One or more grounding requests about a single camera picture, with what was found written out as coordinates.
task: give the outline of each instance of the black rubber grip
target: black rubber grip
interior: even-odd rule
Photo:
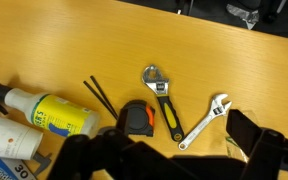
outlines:
[[[157,96],[157,99],[160,103],[172,139],[177,142],[181,141],[184,137],[184,132],[169,96]]]

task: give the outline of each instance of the yellow bottle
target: yellow bottle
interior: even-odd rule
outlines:
[[[0,100],[22,111],[28,122],[61,136],[97,133],[99,114],[60,97],[41,93],[30,94],[0,84]]]

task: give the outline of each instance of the tape measure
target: tape measure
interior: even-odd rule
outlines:
[[[127,110],[125,115],[125,130],[128,134],[153,136],[155,109],[143,100],[132,100],[124,105],[121,112]]]

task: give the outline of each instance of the yellow label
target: yellow label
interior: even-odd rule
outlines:
[[[45,95],[35,105],[31,121],[61,136],[79,134],[91,111],[53,95]]]

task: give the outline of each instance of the wrench handle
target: wrench handle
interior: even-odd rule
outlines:
[[[157,95],[158,102],[162,109],[168,129],[170,130],[173,141],[181,141],[184,137],[184,132],[180,125],[180,121],[173,108],[173,104],[168,95]]]
[[[178,145],[180,150],[185,150],[188,146],[197,138],[197,136],[203,131],[203,129],[211,122],[212,116],[206,116]]]

